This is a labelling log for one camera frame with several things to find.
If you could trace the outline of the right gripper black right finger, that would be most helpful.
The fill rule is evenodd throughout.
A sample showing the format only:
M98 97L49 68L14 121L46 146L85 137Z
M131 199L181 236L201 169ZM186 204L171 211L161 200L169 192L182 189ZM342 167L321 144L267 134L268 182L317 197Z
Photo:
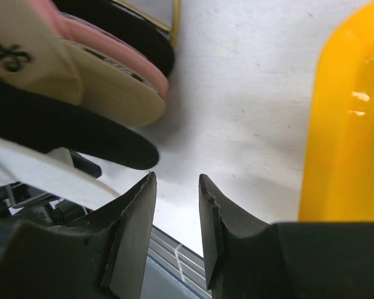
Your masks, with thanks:
M199 216L213 298L286 298L276 227L232 202L206 174L199 176Z

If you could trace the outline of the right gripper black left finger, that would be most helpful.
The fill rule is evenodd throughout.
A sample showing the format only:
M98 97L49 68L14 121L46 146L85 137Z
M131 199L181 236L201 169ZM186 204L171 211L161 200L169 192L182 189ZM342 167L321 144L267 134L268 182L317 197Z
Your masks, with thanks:
M79 248L60 276L55 298L139 298L156 204L150 172L112 202L53 231L75 237Z

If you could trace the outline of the white baseball cap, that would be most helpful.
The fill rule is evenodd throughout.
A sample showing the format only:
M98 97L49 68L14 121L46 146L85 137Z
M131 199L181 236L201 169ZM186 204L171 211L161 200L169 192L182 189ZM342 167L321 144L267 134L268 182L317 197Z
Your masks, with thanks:
M120 194L46 154L0 138L0 186L20 182L96 210Z

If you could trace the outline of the black NY baseball cap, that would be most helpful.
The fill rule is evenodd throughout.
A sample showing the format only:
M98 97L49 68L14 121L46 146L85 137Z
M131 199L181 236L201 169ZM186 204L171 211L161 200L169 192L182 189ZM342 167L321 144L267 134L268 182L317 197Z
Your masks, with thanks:
M157 147L131 129L1 79L0 138L41 153L64 147L137 170L160 160Z

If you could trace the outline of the beige baseball cap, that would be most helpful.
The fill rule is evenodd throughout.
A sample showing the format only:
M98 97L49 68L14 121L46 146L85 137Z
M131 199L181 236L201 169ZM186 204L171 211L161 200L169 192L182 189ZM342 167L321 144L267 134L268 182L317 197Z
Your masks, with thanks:
M77 105L121 125L156 122L166 104L136 72L59 37L27 1L0 1L0 79Z

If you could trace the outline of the pink baseball cap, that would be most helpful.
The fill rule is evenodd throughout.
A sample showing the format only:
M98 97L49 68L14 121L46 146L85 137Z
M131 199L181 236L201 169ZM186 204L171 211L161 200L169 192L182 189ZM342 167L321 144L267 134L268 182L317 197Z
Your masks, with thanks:
M27 1L61 38L87 46L116 60L152 84L165 98L169 82L157 66L117 37L78 17L60 12L52 1Z

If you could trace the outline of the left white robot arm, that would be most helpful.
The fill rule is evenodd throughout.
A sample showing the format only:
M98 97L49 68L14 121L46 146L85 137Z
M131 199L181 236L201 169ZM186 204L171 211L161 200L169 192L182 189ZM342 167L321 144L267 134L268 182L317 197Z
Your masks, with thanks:
M94 178L99 178L102 175L99 165L75 151L58 148L47 153L47 155ZM10 208L18 211L12 214ZM11 216L24 217L36 221L40 225L50 227L67 224L89 214L91 211L91 209L24 183L14 182L0 186L0 219Z

